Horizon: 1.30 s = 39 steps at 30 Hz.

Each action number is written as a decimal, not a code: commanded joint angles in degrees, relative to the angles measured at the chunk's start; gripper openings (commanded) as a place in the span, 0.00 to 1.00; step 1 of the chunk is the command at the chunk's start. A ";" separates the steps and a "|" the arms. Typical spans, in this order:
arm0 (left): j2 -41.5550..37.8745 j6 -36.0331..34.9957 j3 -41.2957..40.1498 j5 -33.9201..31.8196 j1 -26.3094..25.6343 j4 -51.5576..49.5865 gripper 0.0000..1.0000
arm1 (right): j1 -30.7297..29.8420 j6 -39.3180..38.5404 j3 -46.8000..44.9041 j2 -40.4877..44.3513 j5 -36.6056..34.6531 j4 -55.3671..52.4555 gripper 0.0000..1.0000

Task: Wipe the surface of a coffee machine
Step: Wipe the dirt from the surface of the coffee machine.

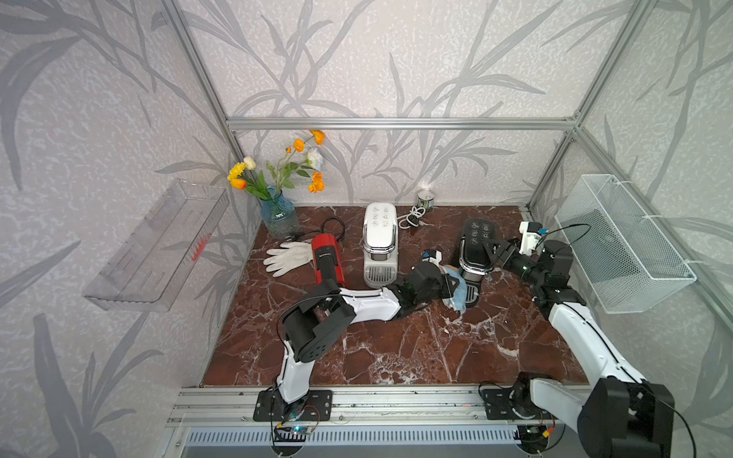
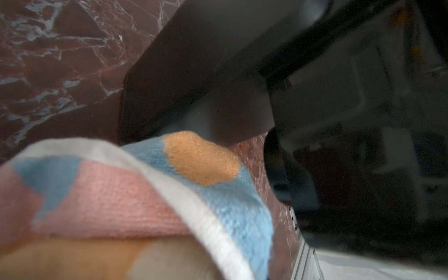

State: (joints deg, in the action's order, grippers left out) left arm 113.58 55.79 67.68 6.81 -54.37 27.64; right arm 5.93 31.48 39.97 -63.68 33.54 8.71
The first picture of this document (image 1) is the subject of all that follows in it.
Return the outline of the black coffee machine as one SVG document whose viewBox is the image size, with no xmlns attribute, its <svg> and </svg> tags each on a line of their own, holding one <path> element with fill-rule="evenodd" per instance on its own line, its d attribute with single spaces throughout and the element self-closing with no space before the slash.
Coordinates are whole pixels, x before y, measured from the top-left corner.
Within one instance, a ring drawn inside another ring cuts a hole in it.
<svg viewBox="0 0 733 458">
<path fill-rule="evenodd" d="M 479 302 L 483 279 L 492 271 L 484 243 L 496 235 L 496 225 L 488 219 L 466 219 L 462 227 L 454 263 L 467 284 L 466 308 Z"/>
</svg>

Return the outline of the blue pink patterned cloth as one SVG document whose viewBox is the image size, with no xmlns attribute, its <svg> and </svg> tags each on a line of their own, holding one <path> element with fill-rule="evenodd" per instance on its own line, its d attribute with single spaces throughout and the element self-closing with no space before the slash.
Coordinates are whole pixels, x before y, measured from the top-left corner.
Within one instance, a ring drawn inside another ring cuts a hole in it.
<svg viewBox="0 0 733 458">
<path fill-rule="evenodd" d="M 443 303 L 446 307 L 463 315 L 467 310 L 467 282 L 455 267 L 442 265 L 442 269 L 449 276 L 449 284 L 450 288 L 452 288 L 452 297 L 450 299 L 444 299 Z"/>
</svg>

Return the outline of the white coffee machine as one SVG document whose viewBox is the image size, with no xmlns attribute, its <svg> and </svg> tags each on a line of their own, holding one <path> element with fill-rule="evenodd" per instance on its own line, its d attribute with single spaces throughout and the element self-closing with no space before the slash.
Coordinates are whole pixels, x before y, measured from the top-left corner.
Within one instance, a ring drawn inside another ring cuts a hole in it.
<svg viewBox="0 0 733 458">
<path fill-rule="evenodd" d="M 366 207 L 363 224 L 364 280 L 370 288 L 394 282 L 398 274 L 398 222 L 388 202 Z"/>
</svg>

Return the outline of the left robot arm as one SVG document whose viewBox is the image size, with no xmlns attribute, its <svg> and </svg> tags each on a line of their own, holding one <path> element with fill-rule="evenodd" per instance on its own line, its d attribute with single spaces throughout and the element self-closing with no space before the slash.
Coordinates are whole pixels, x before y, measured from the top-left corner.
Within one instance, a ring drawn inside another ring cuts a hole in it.
<svg viewBox="0 0 733 458">
<path fill-rule="evenodd" d="M 273 389 L 272 409 L 286 419 L 307 404 L 315 363 L 353 324 L 406 318 L 435 301 L 455 298 L 463 281 L 433 261 L 420 261 L 399 282 L 379 289 L 351 290 L 327 279 L 281 318 L 284 360 Z"/>
</svg>

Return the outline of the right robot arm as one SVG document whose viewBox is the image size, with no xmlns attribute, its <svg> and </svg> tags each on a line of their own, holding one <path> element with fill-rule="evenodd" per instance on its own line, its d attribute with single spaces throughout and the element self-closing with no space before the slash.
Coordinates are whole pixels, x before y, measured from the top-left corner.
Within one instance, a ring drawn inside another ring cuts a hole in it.
<svg viewBox="0 0 733 458">
<path fill-rule="evenodd" d="M 651 384 L 620 354 L 597 325 L 584 299 L 553 273 L 545 257 L 535 261 L 505 240 L 483 244 L 494 266 L 530 287 L 534 304 L 580 363 L 591 391 L 581 396 L 557 381 L 534 377 L 531 402 L 573 431 L 590 457 L 668 457 L 672 452 L 674 398 Z"/>
</svg>

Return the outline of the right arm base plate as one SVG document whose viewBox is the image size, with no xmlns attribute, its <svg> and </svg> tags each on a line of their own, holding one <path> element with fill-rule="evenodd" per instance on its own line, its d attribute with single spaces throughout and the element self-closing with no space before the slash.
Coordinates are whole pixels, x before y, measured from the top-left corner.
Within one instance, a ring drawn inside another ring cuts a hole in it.
<svg viewBox="0 0 733 458">
<path fill-rule="evenodd" d="M 488 420 L 546 421 L 551 415 L 536 406 L 530 397 L 528 387 L 499 387 L 481 385 L 479 396 L 484 403 Z"/>
</svg>

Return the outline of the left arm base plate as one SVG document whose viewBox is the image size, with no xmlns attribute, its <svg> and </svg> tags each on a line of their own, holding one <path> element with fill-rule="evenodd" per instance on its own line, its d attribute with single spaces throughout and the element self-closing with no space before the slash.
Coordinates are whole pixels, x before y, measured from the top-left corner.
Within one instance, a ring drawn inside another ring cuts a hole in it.
<svg viewBox="0 0 733 458">
<path fill-rule="evenodd" d="M 332 390 L 311 389 L 303 398 L 286 403 L 278 389 L 259 393 L 253 420 L 255 422 L 328 421 L 333 405 Z"/>
</svg>

